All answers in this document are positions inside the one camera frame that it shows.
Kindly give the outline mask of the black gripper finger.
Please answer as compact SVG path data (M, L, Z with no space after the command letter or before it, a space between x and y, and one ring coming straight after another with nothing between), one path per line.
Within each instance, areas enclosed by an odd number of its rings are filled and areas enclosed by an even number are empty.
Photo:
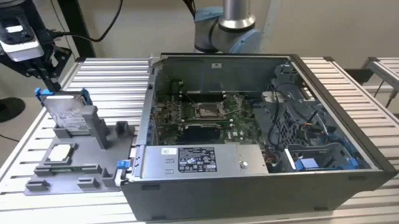
M59 91L58 78L71 56L71 50L54 44L43 47L41 76L49 91Z
M41 58L14 62L7 56L1 55L0 63L25 77L49 79L47 66L42 62Z

